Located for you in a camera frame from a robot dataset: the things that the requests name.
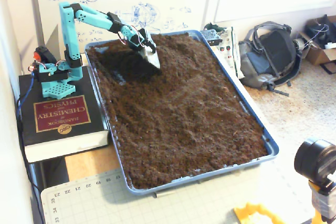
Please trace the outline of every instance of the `soil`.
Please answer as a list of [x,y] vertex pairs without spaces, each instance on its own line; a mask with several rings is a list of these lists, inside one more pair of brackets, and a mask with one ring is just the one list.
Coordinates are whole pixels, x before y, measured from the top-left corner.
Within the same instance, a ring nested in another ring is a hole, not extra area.
[[267,155],[208,48],[187,34],[152,37],[161,71],[119,41],[88,50],[128,184],[152,188]]

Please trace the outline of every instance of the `gray backpack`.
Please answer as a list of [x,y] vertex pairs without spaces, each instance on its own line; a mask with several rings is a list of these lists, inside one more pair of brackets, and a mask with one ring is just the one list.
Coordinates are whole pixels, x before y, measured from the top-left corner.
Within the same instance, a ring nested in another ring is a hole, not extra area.
[[[269,33],[257,34],[260,27],[273,28]],[[299,72],[301,54],[290,38],[291,27],[275,22],[265,22],[249,31],[245,40],[239,42],[243,85],[256,89],[275,90],[276,86],[288,83]]]

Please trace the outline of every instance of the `turquoise robotic arm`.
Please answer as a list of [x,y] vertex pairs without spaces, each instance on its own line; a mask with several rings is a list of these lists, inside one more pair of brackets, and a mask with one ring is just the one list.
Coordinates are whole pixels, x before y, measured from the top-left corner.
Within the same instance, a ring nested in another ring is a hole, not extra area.
[[41,82],[43,97],[61,99],[73,93],[76,87],[68,84],[69,81],[77,81],[82,78],[82,60],[77,41],[75,19],[91,26],[106,29],[112,33],[121,33],[128,46],[139,52],[149,63],[160,68],[160,62],[156,53],[156,44],[151,35],[141,28],[139,31],[133,26],[123,22],[116,14],[99,12],[85,5],[78,3],[59,4],[62,35],[66,47],[65,61],[56,63],[55,59],[46,58],[50,52],[46,48],[37,48],[36,52],[41,58],[47,59],[45,64],[36,65],[37,78]]

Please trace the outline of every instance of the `blue tray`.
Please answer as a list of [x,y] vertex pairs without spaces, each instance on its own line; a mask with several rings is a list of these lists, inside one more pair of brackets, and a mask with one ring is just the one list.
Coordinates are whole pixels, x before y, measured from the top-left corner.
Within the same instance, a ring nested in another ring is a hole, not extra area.
[[[204,37],[202,36],[202,34],[199,31],[196,31],[196,30],[178,31],[178,32],[168,33],[168,34],[163,34],[163,35],[177,35],[177,34],[184,34],[184,33],[189,33],[189,36],[193,37],[195,40],[203,42],[208,47],[208,49],[210,50],[210,52],[212,53],[212,55],[218,60],[218,58],[216,57],[216,55],[214,54],[214,52],[211,50],[209,44],[206,42],[206,40],[204,39]],[[92,43],[87,44],[85,49],[88,49],[89,47],[95,47],[97,45],[101,45],[101,44],[104,44],[106,42],[108,42],[108,41],[92,42]],[[105,49],[107,49],[107,48],[96,48],[96,51],[103,52]],[[96,87],[95,87],[96,93],[97,93],[98,97],[100,98],[101,104],[104,104],[102,102],[102,97],[100,95],[100,92],[99,92],[99,89],[98,89],[98,85],[97,85],[97,75],[96,75],[97,72],[95,70],[95,67],[93,65],[91,65],[90,59],[89,59],[89,57],[87,55],[86,50],[85,50],[85,54],[86,54],[86,56],[88,58],[89,66],[91,67],[89,69],[91,69],[90,76],[92,78],[92,82],[96,83]],[[196,180],[210,178],[210,177],[214,177],[214,176],[219,175],[219,174],[228,173],[228,172],[232,172],[234,170],[238,170],[238,169],[254,166],[254,165],[260,164],[262,162],[272,160],[272,159],[274,159],[278,155],[278,153],[279,153],[279,146],[274,141],[273,137],[270,135],[268,129],[266,128],[267,126],[264,125],[264,123],[262,122],[263,120],[261,120],[261,118],[256,114],[256,112],[255,112],[255,110],[256,110],[255,105],[252,105],[252,104],[250,104],[248,102],[248,100],[251,101],[251,98],[248,98],[249,95],[246,92],[245,88],[241,85],[241,83],[239,82],[238,79],[233,80],[233,78],[236,78],[236,77],[232,78],[230,76],[230,74],[228,74],[227,70],[224,68],[224,66],[221,64],[221,62],[219,60],[218,60],[218,63],[221,66],[224,74],[228,77],[228,79],[230,80],[230,82],[236,88],[236,90],[237,90],[237,92],[238,92],[238,94],[239,94],[239,96],[240,96],[240,98],[242,100],[241,105],[243,106],[244,110],[247,113],[253,115],[256,118],[258,124],[264,129],[264,134],[262,136],[262,139],[265,142],[265,147],[267,149],[268,155],[264,156],[264,157],[256,158],[256,159],[254,159],[254,160],[252,160],[252,161],[250,161],[248,163],[244,163],[244,164],[241,164],[241,165],[233,165],[233,166],[223,165],[222,169],[214,170],[212,172],[207,172],[207,173],[199,174],[199,175],[196,175],[196,176],[193,176],[193,177],[187,176],[187,177],[175,179],[175,180],[171,181],[170,183],[167,183],[167,184],[162,185],[162,186],[157,186],[157,187],[153,187],[153,188],[149,188],[149,189],[136,189],[134,187],[129,187],[128,186],[127,178],[125,176],[125,173],[124,173],[124,170],[123,170],[123,167],[122,167],[122,163],[121,163],[121,159],[120,159],[120,156],[119,156],[119,151],[118,151],[118,148],[117,148],[117,144],[119,144],[118,137],[115,136],[114,132],[111,130],[111,129],[114,128],[114,126],[112,126],[112,127],[110,126],[110,131],[111,131],[111,135],[112,135],[112,140],[113,140],[114,148],[115,148],[115,151],[117,153],[118,161],[119,161],[122,173],[123,173],[123,179],[124,179],[124,182],[125,182],[128,190],[132,194],[135,194],[135,195],[145,195],[145,194],[149,194],[149,193],[155,193],[155,192],[158,192],[160,190],[164,190],[164,189],[167,189],[167,188],[170,188],[170,187],[175,187],[175,186],[179,186],[181,184],[186,184],[186,183],[194,182]]]

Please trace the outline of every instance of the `wooden table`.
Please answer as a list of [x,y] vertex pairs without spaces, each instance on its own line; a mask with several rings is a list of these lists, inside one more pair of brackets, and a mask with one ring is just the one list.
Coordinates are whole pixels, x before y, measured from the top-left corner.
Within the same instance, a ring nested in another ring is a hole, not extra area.
[[108,146],[65,157],[69,180],[85,178],[119,168],[113,143]]

